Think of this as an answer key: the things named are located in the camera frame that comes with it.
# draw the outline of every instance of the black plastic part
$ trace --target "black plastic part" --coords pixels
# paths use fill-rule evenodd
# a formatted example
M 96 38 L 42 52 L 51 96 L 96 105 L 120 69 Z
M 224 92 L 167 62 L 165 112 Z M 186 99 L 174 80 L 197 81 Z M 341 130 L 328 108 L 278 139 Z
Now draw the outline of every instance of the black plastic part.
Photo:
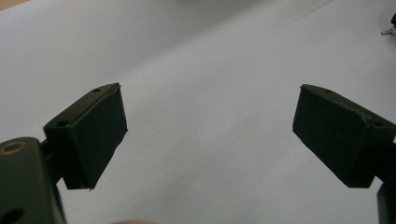
M 59 170 L 68 189 L 93 189 L 127 131 L 120 85 L 109 84 L 88 92 L 44 127 L 46 151 L 63 158 Z
M 376 194 L 380 224 L 396 223 L 396 191 L 383 184 Z
M 0 200 L 1 224 L 65 223 L 37 139 L 22 137 L 0 144 Z
M 390 23 L 392 23 L 393 26 L 396 26 L 396 14 L 393 15 L 392 20 L 390 21 Z
M 293 131 L 350 188 L 369 188 L 396 126 L 320 87 L 303 85 Z

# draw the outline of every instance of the white table surface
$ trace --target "white table surface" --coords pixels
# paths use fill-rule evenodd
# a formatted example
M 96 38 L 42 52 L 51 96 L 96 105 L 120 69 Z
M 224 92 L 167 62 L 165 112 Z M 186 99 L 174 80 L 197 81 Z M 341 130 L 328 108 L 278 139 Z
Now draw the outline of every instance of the white table surface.
M 68 223 L 377 223 L 291 131 L 303 83 L 396 122 L 390 0 L 30 1 L 0 11 L 0 141 L 119 82 L 129 132 Z

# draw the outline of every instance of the screw hole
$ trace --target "screw hole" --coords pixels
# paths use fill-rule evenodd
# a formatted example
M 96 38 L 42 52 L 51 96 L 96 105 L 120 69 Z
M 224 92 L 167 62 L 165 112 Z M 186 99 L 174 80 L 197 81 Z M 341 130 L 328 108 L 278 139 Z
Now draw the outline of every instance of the screw hole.
M 373 124 L 374 124 L 375 126 L 378 126 L 378 127 L 384 126 L 384 124 L 381 123 L 381 122 L 379 122 L 379 121 L 374 121 Z
M 69 124 L 69 121 L 67 121 L 67 120 L 61 120 L 61 121 L 59 121 L 57 124 L 56 124 L 56 126 L 58 126 L 58 127 L 64 127 L 64 126 L 66 126 L 67 124 Z
M 5 213 L 0 218 L 0 224 L 12 224 L 23 217 L 24 211 L 21 208 L 15 208 Z
M 26 142 L 12 142 L 0 148 L 0 155 L 10 155 L 21 151 L 26 147 Z

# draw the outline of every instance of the white surface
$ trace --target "white surface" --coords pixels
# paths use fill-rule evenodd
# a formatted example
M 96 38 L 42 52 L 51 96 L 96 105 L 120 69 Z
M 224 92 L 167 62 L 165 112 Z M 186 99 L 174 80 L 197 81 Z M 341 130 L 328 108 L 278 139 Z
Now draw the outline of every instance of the white surface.
M 0 11 L 0 141 L 119 82 L 130 131 L 69 223 L 376 223 L 291 131 L 303 83 L 396 122 L 390 0 L 30 1 Z

